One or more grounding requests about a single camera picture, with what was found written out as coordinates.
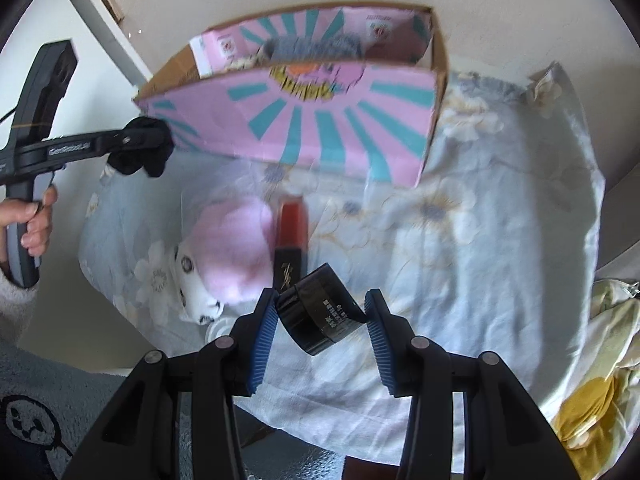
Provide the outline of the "person's left hand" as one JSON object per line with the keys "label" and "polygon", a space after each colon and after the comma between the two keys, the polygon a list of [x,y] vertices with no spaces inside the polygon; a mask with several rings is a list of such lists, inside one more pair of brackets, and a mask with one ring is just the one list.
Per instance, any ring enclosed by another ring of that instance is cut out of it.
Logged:
{"label": "person's left hand", "polygon": [[10,277],[10,266],[6,229],[14,223],[24,224],[26,233],[21,238],[21,246],[32,257],[43,256],[50,244],[53,230],[53,205],[57,200],[58,190],[54,185],[50,185],[47,188],[39,205],[22,202],[21,200],[12,200],[12,198],[2,200],[0,217],[1,270],[7,278]]}

